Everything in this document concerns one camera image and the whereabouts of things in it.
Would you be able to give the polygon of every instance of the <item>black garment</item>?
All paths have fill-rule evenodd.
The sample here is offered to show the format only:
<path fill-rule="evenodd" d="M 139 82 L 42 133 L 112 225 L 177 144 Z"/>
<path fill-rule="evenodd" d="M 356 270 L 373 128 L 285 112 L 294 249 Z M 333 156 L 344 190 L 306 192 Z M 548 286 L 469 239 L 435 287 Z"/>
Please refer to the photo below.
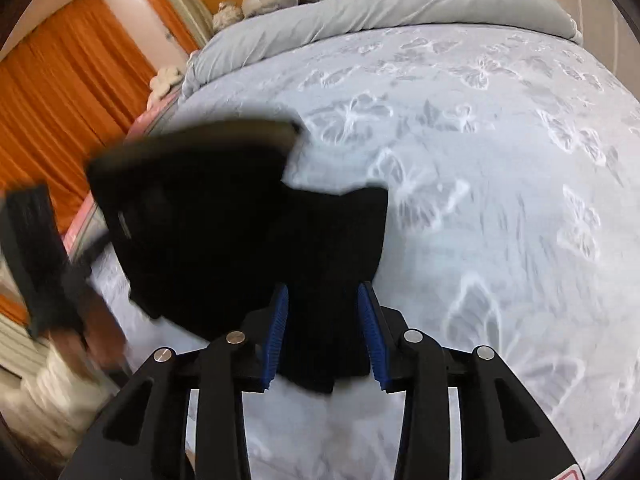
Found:
<path fill-rule="evenodd" d="M 69 261 L 47 186 L 7 192 L 0 207 L 0 248 L 27 307 L 30 334 L 38 337 L 60 327 L 82 333 L 82 320 L 62 283 Z"/>
<path fill-rule="evenodd" d="M 110 150 L 87 175 L 143 310 L 212 340 L 287 283 L 279 371 L 331 392 L 369 373 L 355 295 L 378 267 L 387 192 L 290 189 L 296 139 L 288 123 L 222 121 Z"/>

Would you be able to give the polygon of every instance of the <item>butterfly pattern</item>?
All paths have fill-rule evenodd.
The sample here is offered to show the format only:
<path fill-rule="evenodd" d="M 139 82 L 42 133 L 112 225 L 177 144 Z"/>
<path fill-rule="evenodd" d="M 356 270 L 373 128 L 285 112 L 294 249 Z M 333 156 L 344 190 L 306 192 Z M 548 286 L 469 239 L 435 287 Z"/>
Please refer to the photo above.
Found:
<path fill-rule="evenodd" d="M 600 257 L 600 250 L 594 232 L 600 229 L 600 216 L 568 186 L 562 188 L 562 194 L 568 215 L 565 224 L 558 231 L 558 245 L 589 262 L 596 262 Z"/>
<path fill-rule="evenodd" d="M 241 68 L 187 99 L 168 127 L 252 110 L 305 126 L 286 184 L 388 187 L 381 302 L 444 346 L 494 347 L 596 480 L 640 416 L 638 101 L 569 41 L 431 24 Z M 123 280 L 119 267 L 97 270 Z M 108 289 L 119 312 L 129 305 L 126 287 Z M 403 399 L 372 379 L 331 399 L 276 379 L 245 399 L 252 472 L 392 478 Z"/>
<path fill-rule="evenodd" d="M 463 179 L 442 181 L 422 169 L 408 173 L 398 156 L 383 148 L 369 168 L 369 178 L 384 181 L 391 193 L 398 225 L 405 232 L 433 233 L 469 192 Z"/>
<path fill-rule="evenodd" d="M 513 70 L 505 68 L 500 61 L 488 56 L 479 57 L 474 66 L 457 66 L 449 69 L 449 73 L 459 76 L 469 88 L 487 90 L 492 75 L 518 77 Z"/>

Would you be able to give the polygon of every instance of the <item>stuffed animal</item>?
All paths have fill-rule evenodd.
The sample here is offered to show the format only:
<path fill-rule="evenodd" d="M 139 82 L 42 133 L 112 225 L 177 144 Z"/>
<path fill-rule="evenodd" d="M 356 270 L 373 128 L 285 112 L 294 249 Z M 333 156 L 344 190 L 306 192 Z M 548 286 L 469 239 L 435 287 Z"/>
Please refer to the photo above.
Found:
<path fill-rule="evenodd" d="M 164 66 L 158 70 L 158 75 L 149 82 L 152 92 L 146 102 L 146 109 L 151 108 L 171 91 L 171 87 L 182 80 L 182 74 L 177 66 Z"/>
<path fill-rule="evenodd" d="M 212 29 L 215 36 L 223 28 L 227 28 L 234 23 L 244 20 L 244 14 L 242 9 L 236 5 L 235 2 L 227 1 L 220 2 L 218 6 L 218 12 L 213 15 Z"/>

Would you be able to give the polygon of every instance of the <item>person's hand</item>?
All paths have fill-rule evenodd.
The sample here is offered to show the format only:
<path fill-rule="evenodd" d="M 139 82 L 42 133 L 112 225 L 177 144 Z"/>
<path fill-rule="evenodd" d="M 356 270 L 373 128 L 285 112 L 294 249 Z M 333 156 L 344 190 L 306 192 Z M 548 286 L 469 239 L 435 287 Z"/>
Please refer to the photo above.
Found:
<path fill-rule="evenodd" d="M 101 296 L 91 289 L 84 311 L 84 339 L 89 357 L 103 369 L 117 369 L 125 362 L 127 340 L 118 321 Z"/>
<path fill-rule="evenodd" d="M 82 378 L 93 376 L 88 359 L 103 369 L 117 369 L 125 362 L 126 338 L 118 321 L 104 300 L 88 288 L 82 298 L 84 346 L 81 337 L 71 330 L 52 330 L 49 339 L 71 370 Z"/>

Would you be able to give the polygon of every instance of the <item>metal pin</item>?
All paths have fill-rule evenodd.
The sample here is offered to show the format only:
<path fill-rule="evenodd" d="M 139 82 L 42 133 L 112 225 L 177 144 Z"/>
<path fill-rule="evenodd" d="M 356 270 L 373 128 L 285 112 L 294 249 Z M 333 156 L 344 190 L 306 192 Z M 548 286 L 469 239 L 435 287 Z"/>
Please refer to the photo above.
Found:
<path fill-rule="evenodd" d="M 245 340 L 244 333 L 234 330 L 226 335 L 226 342 L 231 345 L 238 345 Z"/>
<path fill-rule="evenodd" d="M 120 221 L 122 232 L 127 237 L 127 239 L 131 240 L 131 231 L 129 231 L 129 226 L 127 225 L 127 221 L 124 219 L 124 213 L 122 211 L 118 211 L 118 220 Z"/>
<path fill-rule="evenodd" d="M 490 361 L 495 357 L 494 349 L 489 346 L 480 346 L 478 347 L 478 357 L 484 359 L 485 361 Z"/>
<path fill-rule="evenodd" d="M 404 340 L 409 343 L 419 343 L 422 341 L 422 334 L 417 330 L 407 330 L 404 333 Z"/>
<path fill-rule="evenodd" d="M 154 359 L 158 363 L 164 363 L 165 361 L 171 359 L 171 357 L 172 353 L 168 348 L 159 348 L 154 352 Z"/>

